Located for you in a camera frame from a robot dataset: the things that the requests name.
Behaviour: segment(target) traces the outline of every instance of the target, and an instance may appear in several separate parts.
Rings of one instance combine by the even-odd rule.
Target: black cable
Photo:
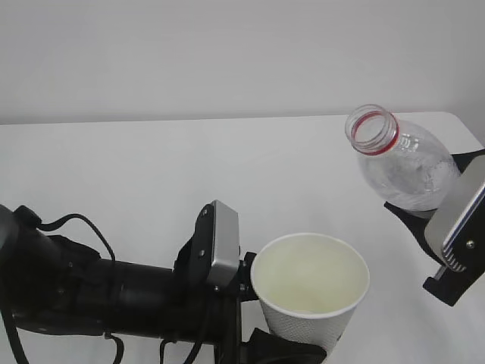
[[[207,299],[207,302],[205,303],[205,305],[206,305],[205,315],[204,315],[204,318],[202,319],[202,323],[199,330],[199,336],[197,337],[197,340],[194,343],[194,346],[190,350],[190,353],[187,356],[187,359],[185,359],[185,362],[183,362],[183,364],[194,363],[197,355],[199,354],[200,348],[202,347],[202,343],[204,342],[205,335],[207,334],[209,321],[210,321],[209,319],[211,317],[211,300]]]
[[[176,341],[171,339],[164,339],[160,343],[160,364],[164,364],[165,347],[167,346],[167,344],[170,343],[175,344]]]
[[[98,236],[100,241],[102,241],[103,245],[106,247],[106,250],[108,251],[109,256],[111,257],[111,261],[113,262],[113,265],[114,265],[114,263],[116,262],[116,258],[114,257],[113,249],[109,246],[108,241],[106,241],[105,237],[103,237],[103,234],[101,234],[101,231],[99,231],[96,225],[94,225],[86,216],[83,216],[81,214],[65,215],[63,218],[59,218],[58,220],[51,222],[50,224],[40,224],[38,229],[42,231],[54,231],[59,229],[62,225],[64,225],[69,220],[72,220],[73,218],[78,218],[86,222],[89,225],[89,227],[92,228],[92,230]]]
[[[7,291],[3,281],[0,279],[0,311],[2,311],[3,325],[7,332],[8,342],[17,364],[29,364],[22,343],[18,337],[17,326],[15,325],[14,315],[7,298]]]
[[[124,343],[123,341],[116,336],[111,335],[109,332],[105,332],[105,339],[106,340],[113,340],[116,344],[116,356],[114,357],[113,364],[120,364],[121,360],[123,360],[124,355]]]

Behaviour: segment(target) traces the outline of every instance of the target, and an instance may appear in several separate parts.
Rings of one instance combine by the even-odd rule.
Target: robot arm
[[[385,205],[441,265],[423,287],[450,306],[485,272],[485,149],[453,158],[462,175],[435,212],[418,217]]]
[[[81,218],[105,243],[110,259],[60,235],[46,236],[71,218]],[[254,253],[239,260],[238,216],[219,201],[199,213],[193,236],[180,250],[175,268],[119,262],[97,228],[82,215],[55,223],[21,206],[0,206],[0,308],[18,364],[27,358],[17,328],[50,335],[92,335],[117,344],[113,334],[191,341],[185,360],[202,344],[214,346],[218,364],[287,362],[317,364],[324,349],[284,340],[255,329],[241,338],[241,302],[256,300],[249,279]]]

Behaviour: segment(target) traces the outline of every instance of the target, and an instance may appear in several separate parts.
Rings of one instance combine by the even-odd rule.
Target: white wall
[[[482,141],[481,0],[0,1],[0,122],[456,113]]]

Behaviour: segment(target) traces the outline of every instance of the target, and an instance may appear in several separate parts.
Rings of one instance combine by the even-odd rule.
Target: red ring on bottle neck
[[[355,140],[355,135],[357,134],[357,129],[360,128],[360,126],[364,123],[364,121],[366,121],[370,118],[373,118],[374,116],[378,116],[378,115],[385,117],[382,112],[373,111],[373,112],[369,112],[366,115],[359,118],[357,120],[357,122],[355,123],[355,126],[352,128],[352,138],[353,138],[353,140]],[[365,154],[365,155],[379,155],[379,154],[382,154],[384,152],[387,152],[389,149],[391,149],[396,144],[397,139],[399,138],[399,124],[398,124],[396,118],[394,118],[394,115],[393,114],[390,114],[390,115],[393,117],[394,121],[396,122],[396,133],[394,134],[391,141],[388,142],[384,147],[382,147],[381,149],[378,149],[375,152],[362,152],[361,150],[359,150],[360,153]]]

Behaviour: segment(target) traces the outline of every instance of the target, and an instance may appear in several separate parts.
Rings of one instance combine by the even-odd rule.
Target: cup rim
[[[285,239],[288,239],[288,238],[291,238],[291,237],[303,237],[303,236],[307,236],[307,237],[308,236],[311,236],[311,237],[324,237],[324,238],[327,238],[327,239],[331,239],[331,240],[335,241],[336,243],[340,243],[340,244],[345,245],[346,247],[350,248],[350,250],[352,250],[360,258],[360,260],[364,264],[365,271],[367,272],[367,284],[365,286],[364,292],[361,294],[361,296],[355,302],[353,302],[352,304],[350,304],[350,305],[348,305],[346,307],[343,307],[341,309],[338,309],[337,311],[331,311],[331,312],[325,312],[325,313],[301,313],[301,312],[294,312],[294,311],[290,311],[288,309],[284,309],[283,307],[280,307],[280,306],[272,303],[271,301],[269,301],[268,299],[266,299],[266,297],[263,297],[258,292],[258,288],[254,285],[253,282],[255,281],[254,280],[255,266],[256,266],[256,264],[258,262],[258,259],[261,257],[261,253],[263,253],[266,249],[270,248],[271,246],[278,244],[281,240],[285,240]],[[342,315],[343,313],[348,312],[348,311],[354,309],[364,299],[364,297],[367,294],[367,292],[369,291],[369,287],[371,285],[371,273],[369,272],[369,267],[367,266],[367,263],[365,262],[365,260],[362,257],[362,255],[357,250],[355,250],[355,248],[353,246],[351,246],[350,244],[346,243],[345,241],[343,241],[341,239],[337,239],[335,237],[331,237],[330,235],[319,234],[319,233],[296,233],[296,234],[287,234],[287,235],[283,235],[282,237],[278,237],[278,238],[272,240],[265,247],[263,247],[263,249],[261,249],[261,251],[258,254],[256,254],[256,257],[255,257],[255,259],[254,259],[254,261],[252,262],[252,265],[251,265],[250,276],[251,276],[251,284],[252,284],[252,287],[253,287],[254,291],[256,292],[256,295],[258,296],[258,298],[261,301],[263,301],[265,304],[267,304],[268,306],[270,306],[272,309],[274,309],[274,310],[276,310],[276,311],[278,311],[280,313],[283,313],[284,315],[288,315],[288,316],[291,316],[291,317],[296,317],[298,319],[328,319],[330,317],[335,317],[335,316],[338,316],[338,315]]]

